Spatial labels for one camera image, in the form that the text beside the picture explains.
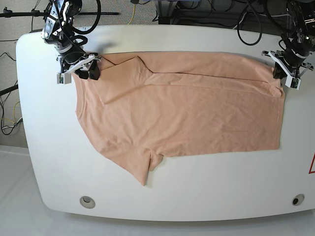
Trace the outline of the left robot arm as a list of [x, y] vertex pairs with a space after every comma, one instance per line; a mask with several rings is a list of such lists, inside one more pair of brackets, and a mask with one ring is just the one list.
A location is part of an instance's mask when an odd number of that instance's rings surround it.
[[273, 78], [282, 79], [292, 75], [300, 78], [301, 67], [314, 70], [314, 65], [306, 63], [306, 58], [315, 51], [315, 2], [313, 0], [286, 0], [286, 11], [291, 17], [289, 26], [278, 23], [270, 14], [267, 0], [259, 2], [263, 6], [264, 15], [280, 31], [281, 43], [285, 47], [275, 53], [276, 59]]

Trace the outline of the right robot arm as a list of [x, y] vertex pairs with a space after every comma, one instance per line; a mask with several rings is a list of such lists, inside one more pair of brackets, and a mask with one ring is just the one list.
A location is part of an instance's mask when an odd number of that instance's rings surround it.
[[98, 53], [87, 53], [83, 49], [88, 42], [86, 35], [96, 28], [100, 20], [101, 2], [98, 0], [96, 4], [96, 19], [88, 30], [79, 30], [73, 26], [74, 16], [82, 8], [81, 0], [51, 0], [48, 4], [49, 15], [45, 19], [41, 37], [58, 52], [58, 84], [71, 83], [73, 73], [84, 80], [98, 80], [100, 77], [98, 62], [101, 56]]

